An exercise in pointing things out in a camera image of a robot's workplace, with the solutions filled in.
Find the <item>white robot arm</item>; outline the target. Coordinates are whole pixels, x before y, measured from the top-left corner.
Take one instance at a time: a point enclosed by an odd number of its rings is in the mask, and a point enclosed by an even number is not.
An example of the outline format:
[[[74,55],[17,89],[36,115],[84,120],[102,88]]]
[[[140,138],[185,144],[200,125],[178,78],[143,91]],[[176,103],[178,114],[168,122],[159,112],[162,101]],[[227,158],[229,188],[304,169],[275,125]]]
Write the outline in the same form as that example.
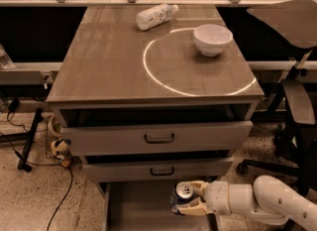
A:
[[[270,175],[257,177],[253,184],[182,181],[173,190],[170,208],[177,215],[242,214],[270,225],[292,220],[317,231],[317,205]]]

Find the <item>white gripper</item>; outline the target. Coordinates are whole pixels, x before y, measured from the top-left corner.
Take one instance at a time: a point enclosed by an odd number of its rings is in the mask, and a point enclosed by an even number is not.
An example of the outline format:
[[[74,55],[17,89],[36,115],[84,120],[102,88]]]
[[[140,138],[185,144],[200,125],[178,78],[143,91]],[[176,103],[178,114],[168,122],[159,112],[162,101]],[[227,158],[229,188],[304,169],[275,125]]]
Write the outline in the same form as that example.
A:
[[[193,180],[189,183],[193,192],[201,197],[192,200],[175,198],[171,201],[171,211],[176,215],[203,216],[208,214],[229,215],[229,184],[225,181],[208,183],[203,180]]]

